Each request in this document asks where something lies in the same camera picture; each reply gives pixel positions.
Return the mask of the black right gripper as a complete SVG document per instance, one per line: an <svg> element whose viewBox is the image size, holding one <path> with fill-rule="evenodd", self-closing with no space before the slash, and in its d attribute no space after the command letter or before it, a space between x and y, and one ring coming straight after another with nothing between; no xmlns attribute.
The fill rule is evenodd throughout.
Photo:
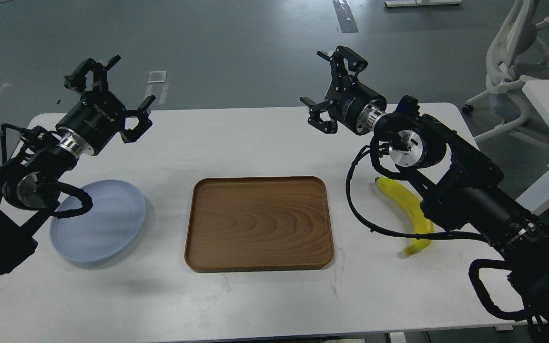
<svg viewBox="0 0 549 343"><path fill-rule="evenodd" d="M328 61L332 81L324 102L316 103L306 96L299 98L302 104L308 107L307 123L325 134L337 132L337 121L354 134L369 133L365 121L360 119L361 112L369 104L385 111L387 100L383 95L359 82L358 76L366 69L368 62L346 46L338 46L331 53L318 51L316 54ZM322 113L325 112L330 119L322 119Z"/></svg>

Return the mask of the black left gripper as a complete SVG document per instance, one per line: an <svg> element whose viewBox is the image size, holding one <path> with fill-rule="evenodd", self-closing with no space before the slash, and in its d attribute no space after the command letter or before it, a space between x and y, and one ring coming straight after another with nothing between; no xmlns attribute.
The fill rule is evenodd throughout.
<svg viewBox="0 0 549 343"><path fill-rule="evenodd" d="M113 56L103 65L89 58L82 61L72 74L64 76L64 87L81 95L81 99L55 128L61 135L71 132L83 139L89 146L85 154L100 154L119 131L124 143L135 143L153 125L148 109L156 99L154 95L146 96L137 109L126 110L109 91L108 71L120 60L120 56ZM93 80L91 91L87 91L89 72ZM131 129L123 128L122 118L137 119L137 124Z"/></svg>

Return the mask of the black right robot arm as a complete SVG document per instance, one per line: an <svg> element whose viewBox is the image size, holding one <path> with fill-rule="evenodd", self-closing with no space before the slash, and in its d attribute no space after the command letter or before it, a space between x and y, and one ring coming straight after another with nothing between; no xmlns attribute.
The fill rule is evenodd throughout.
<svg viewBox="0 0 549 343"><path fill-rule="evenodd" d="M351 48L317 55L329 63L332 81L323 102L300 98L309 109L308 123L325 134L335 134L339 123L356 135L373 133L345 180L353 215L371 232L407 237L369 222L353 205L351 180L368 155L381 178L409 182L421 195L424 216L443 229L412 238L476 240L501 255L470 265L479 301L499 319L527 321L532 340L549 343L549 224L505 194L498 186L501 169L456 131L421 114L417 99L403 96L388 113L384 96L359 81L368 63Z"/></svg>

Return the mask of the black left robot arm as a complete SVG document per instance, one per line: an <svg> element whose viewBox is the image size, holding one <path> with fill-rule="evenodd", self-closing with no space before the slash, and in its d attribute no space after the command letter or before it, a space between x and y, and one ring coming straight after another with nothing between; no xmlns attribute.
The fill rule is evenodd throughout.
<svg viewBox="0 0 549 343"><path fill-rule="evenodd" d="M80 98L54 130L0 126L0 276L35 253L39 244L33 235L48 218L75 217L93 208L88 193L60 180L82 154L100 154L116 134L124 143L136 142L152 126L148 109L154 95L129 110L109 89L108 72L120 59L87 59L65 76L65 88Z"/></svg>

